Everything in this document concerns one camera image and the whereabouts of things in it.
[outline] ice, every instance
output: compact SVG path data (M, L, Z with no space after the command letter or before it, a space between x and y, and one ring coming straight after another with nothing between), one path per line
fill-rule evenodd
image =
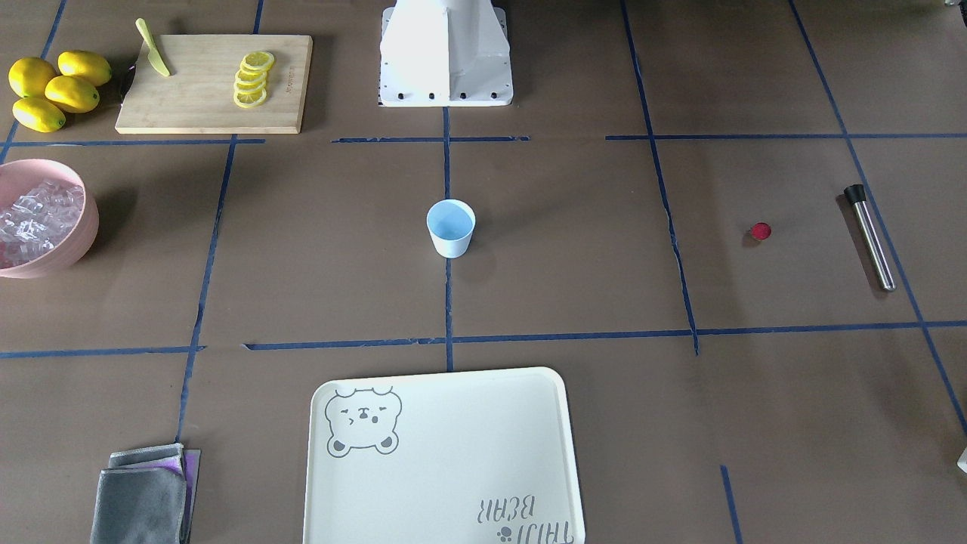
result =
M29 262L52 250L77 224L83 206L79 186L45 179L0 209L0 268Z

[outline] yellow knife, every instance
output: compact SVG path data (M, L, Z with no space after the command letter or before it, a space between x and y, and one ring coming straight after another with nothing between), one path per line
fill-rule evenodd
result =
M148 30L148 22L142 18L139 18L134 22L134 26L136 26L137 31L141 33L141 38L144 38L144 43L148 45L148 62L151 63L151 67L162 76L171 76L171 72L168 71L168 67L164 66L164 61L161 60L161 53L158 52L158 47L155 45L155 39L151 37L151 31Z

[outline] white mounting plate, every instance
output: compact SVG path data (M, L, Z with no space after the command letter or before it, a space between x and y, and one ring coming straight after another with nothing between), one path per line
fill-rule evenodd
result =
M309 407L305 515L304 544L583 544L561 377L539 367L323 384Z
M380 37L386 34L386 27L393 16L394 8L387 8L383 12L383 29ZM501 8L494 8L500 28L507 34L507 13ZM513 98L513 79L511 77L511 61L509 57L480 57L474 65L473 71L458 76L453 83L454 95L450 97L435 95L417 96L410 89L403 88L400 77L394 68L384 61L379 63L379 105L385 107L439 107L439 106L506 106Z

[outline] wooden cutting board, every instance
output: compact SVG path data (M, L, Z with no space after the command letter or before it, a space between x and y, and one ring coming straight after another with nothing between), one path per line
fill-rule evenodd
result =
M142 45L114 125L118 133L298 134L302 129L311 36L160 35L155 41L171 76L155 72ZM274 54L276 64L269 72L268 99L245 109L232 101L232 86L242 59L257 50Z

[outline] knife handle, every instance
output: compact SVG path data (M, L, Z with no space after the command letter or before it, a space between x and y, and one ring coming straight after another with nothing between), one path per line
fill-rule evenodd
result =
M151 37L151 31L148 30L148 21L143 18L139 18L134 22L134 26L137 27L137 31L141 33L141 38L144 38L144 43L148 45L148 48L156 49L155 39Z

